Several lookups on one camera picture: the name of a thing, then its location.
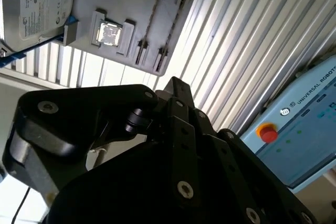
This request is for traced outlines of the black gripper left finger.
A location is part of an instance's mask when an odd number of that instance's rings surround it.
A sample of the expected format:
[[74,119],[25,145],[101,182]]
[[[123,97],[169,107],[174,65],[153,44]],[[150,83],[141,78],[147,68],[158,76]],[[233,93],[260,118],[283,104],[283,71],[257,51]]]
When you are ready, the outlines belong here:
[[51,206],[86,173],[91,150],[138,134],[171,145],[195,145],[190,87],[174,77],[163,91],[142,84],[31,91],[18,100],[4,150],[6,171]]

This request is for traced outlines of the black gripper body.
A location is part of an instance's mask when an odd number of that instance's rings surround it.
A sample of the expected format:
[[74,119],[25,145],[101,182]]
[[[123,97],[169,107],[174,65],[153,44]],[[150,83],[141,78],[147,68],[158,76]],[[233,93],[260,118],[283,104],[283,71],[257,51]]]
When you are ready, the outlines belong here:
[[145,142],[60,191],[48,223],[246,223],[194,144]]

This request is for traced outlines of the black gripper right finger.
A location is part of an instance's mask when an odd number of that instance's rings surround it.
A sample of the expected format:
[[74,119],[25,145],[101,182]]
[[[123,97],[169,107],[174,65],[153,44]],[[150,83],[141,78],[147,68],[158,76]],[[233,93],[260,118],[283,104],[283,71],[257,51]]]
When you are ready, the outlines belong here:
[[216,132],[194,105],[191,88],[183,98],[196,131],[196,147],[210,197],[209,223],[317,223],[309,209],[231,130]]

